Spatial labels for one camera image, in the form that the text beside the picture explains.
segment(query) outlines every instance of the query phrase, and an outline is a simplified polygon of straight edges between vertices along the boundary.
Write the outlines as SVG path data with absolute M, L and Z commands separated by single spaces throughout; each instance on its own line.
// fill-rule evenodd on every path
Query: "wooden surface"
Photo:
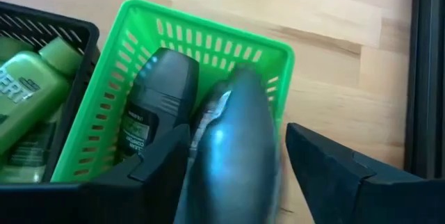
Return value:
M 124 0 L 4 1 L 94 22 L 102 48 Z M 285 122 L 402 166 L 411 0 L 150 1 L 289 43 Z M 284 167 L 277 222 L 313 223 L 287 157 Z

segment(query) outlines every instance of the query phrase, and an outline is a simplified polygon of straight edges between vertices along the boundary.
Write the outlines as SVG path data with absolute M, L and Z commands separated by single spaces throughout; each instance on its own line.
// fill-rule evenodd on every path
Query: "green bottle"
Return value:
M 0 169 L 1 183 L 38 183 L 42 181 L 51 142 L 62 107 L 43 122 L 37 123 L 6 152 Z
M 32 51 L 33 46 L 20 40 L 0 36 L 0 67 L 20 51 Z
M 39 54 L 21 51 L 0 67 L 0 155 L 64 102 L 82 61 L 61 38 Z

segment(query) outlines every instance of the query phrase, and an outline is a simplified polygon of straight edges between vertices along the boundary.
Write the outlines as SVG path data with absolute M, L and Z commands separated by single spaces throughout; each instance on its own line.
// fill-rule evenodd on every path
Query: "product label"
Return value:
M 6 66 L 0 67 L 0 97 L 7 97 L 17 104 L 31 97 L 39 89 L 39 85 L 33 80 L 24 77 L 14 79 L 6 70 Z
M 28 167 L 46 165 L 48 145 L 53 139 L 55 131 L 55 122 L 36 125 L 10 149 L 7 164 Z
M 123 118 L 119 134 L 119 156 L 122 160 L 141 151 L 153 137 L 156 129 L 156 116 L 132 103 L 129 103 Z
M 227 103 L 227 100 L 229 99 L 231 95 L 231 91 L 227 91 L 226 93 L 221 95 L 221 98 L 218 100 L 218 102 L 212 106 L 210 109 L 208 109 L 204 115 L 202 116 L 202 119 L 200 121 L 200 124 L 195 132 L 194 137 L 192 138 L 192 143 L 190 146 L 190 151 L 192 154 L 197 149 L 197 145 L 199 144 L 202 135 L 204 134 L 205 130 L 207 129 L 207 125 L 215 120 L 216 118 L 219 118 L 221 114 L 223 113 L 225 109 L 225 105 Z

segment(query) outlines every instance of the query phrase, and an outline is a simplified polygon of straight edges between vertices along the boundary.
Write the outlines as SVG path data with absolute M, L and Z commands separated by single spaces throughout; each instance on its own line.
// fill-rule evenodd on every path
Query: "grey bottle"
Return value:
M 134 79 L 122 117 L 117 162 L 188 123 L 195 103 L 198 62 L 159 48 Z
M 198 106 L 193 119 L 191 121 L 192 129 L 192 142 L 188 153 L 188 162 L 186 176 L 184 183 L 182 184 L 181 196 L 179 198 L 179 204 L 177 213 L 175 216 L 175 223 L 186 223 L 186 210 L 187 210 L 187 193 L 188 193 L 188 176 L 190 175 L 190 169 L 195 162 L 197 146 L 201 141 L 202 135 L 207 128 L 207 125 L 220 117 L 224 110 L 225 101 L 227 101 L 229 92 L 229 82 L 219 81 L 210 91 L 204 96 L 204 99 Z
M 275 219 L 280 144 L 260 76 L 237 68 L 206 127 L 188 175 L 186 223 L 258 224 Z

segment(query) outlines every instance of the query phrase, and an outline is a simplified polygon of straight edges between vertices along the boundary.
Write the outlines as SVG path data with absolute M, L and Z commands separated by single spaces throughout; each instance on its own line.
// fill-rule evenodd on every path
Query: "basket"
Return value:
M 83 54 L 83 62 L 74 78 L 51 143 L 51 152 L 42 178 L 43 182 L 48 182 L 99 58 L 96 46 L 99 30 L 90 22 L 0 2 L 0 35 L 27 42 L 34 46 L 35 51 L 60 36 Z
M 128 0 L 108 36 L 52 182 L 88 180 L 113 165 L 120 118 L 134 77 L 159 47 L 199 62 L 196 104 L 215 82 L 227 78 L 235 64 L 254 63 L 280 127 L 293 70 L 292 48 L 147 1 Z

